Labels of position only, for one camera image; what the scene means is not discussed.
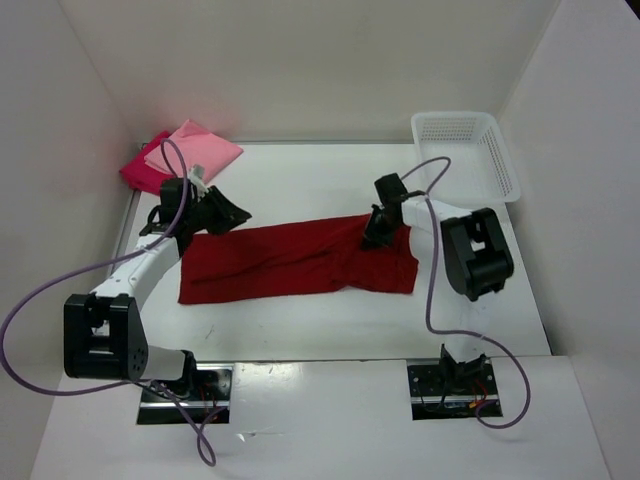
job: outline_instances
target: white basket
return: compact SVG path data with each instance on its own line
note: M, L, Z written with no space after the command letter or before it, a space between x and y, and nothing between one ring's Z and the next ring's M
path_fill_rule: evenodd
M520 185L495 118L479 112L429 112L411 117L419 162L447 156L451 168L432 196L452 204L490 205L515 202ZM444 162L421 168L425 188Z

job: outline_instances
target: red towel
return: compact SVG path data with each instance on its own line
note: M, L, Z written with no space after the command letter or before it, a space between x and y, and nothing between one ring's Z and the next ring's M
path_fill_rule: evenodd
M167 138L169 132L158 134L153 140L147 143L142 150L131 160L126 166L120 169L122 177L126 180L134 190L142 190L143 192L160 195L160 186L171 175L162 173L145 163L144 157L154 150L163 138Z
M225 303L249 298L335 292L346 286L411 293L418 261L409 228L393 245L360 250L369 216L329 218L196 235L182 258L179 302Z

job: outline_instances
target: pink cloth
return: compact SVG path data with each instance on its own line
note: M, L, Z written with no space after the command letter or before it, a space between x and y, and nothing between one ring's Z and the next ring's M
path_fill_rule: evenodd
M144 161L144 157L154 148L160 145L162 139L167 138L169 132L162 132L151 140L144 148L131 160L125 167L120 169L120 173L125 181L134 190L142 190L143 192L160 195L160 186L166 179L172 175L159 172L155 168L151 168Z
M214 135L191 120L184 122L169 138L180 148L187 164L187 170L196 164L204 167L204 183L209 183L213 177L244 151L239 146ZM165 145L165 152L169 163L180 175L180 161L175 151L171 146ZM161 172L170 173L162 159L160 147L151 151L145 157L145 161Z

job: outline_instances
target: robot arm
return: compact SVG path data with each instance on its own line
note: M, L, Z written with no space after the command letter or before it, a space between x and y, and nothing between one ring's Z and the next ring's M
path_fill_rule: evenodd
M402 224L436 234L424 192L409 193L397 174L380 178L375 186L381 206L373 206L362 248L389 245ZM466 297L461 299L466 313L448 329L483 334L490 318L484 312L491 311L496 294L513 275L513 259L500 222L489 208L472 212L437 200L431 203L440 220L447 279L458 294ZM441 350L441 363L453 383L477 373L484 358L481 341L466 335L447 336Z
M150 213L135 247L146 251L120 265L88 295L71 295L65 303L64 368L68 376L132 382L157 379L175 383L174 391L190 388L196 367L193 354L150 347L140 310L164 274L180 260L196 232L221 235L251 215L216 187L198 189L191 181L187 185L182 216L170 235L147 249L177 215L182 179L163 183L160 205Z

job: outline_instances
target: white table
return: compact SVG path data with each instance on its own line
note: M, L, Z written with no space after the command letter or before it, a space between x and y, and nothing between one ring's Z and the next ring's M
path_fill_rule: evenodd
M373 182L415 166L412 145L245 145L245 153L214 179L235 204L252 213L242 228L370 212ZM425 188L415 175L409 187ZM139 199L129 251L156 196ZM504 206L495 208L515 262L500 293L489 335L516 355L549 355L549 346ZM416 242L429 242L415 229ZM180 267L158 284L142 311L150 344L192 350L198 360L299 361L437 357L441 338L424 326L430 258L421 258L413 295L345 289L337 293L248 300L221 305L177 303ZM451 327L462 297L440 269L434 325ZM502 353L487 348L489 355Z
M32 480L607 480L589 414L564 357L528 357L534 398L516 427L412 421L405 362L238 364L231 422L207 427L218 466L186 425L136 426L138 388L56 398ZM505 418L522 379L494 360ZM65 378L62 389L95 382Z
M408 145L249 145L216 183L251 211L247 227L255 227L366 212L376 200L373 181L414 163ZM141 197L134 232L155 202ZM32 480L608 479L571 364L549 356L506 210L496 210L516 273L500 294L491 334L519 356L534 355L522 358L534 398L517 427L412 421L402 360L237 363L230 423L207 428L215 469L199 460L187 426L136 426L140 391L126 386L56 398ZM420 238L412 234L414 241ZM182 307L175 268L145 305L143 321L150 343L189 348L200 360L433 357L441 339L423 323L426 273L411 296L346 290ZM436 323L457 314L444 282ZM522 379L508 359L493 366L505 419L513 418L524 399ZM63 378L60 389L95 383Z

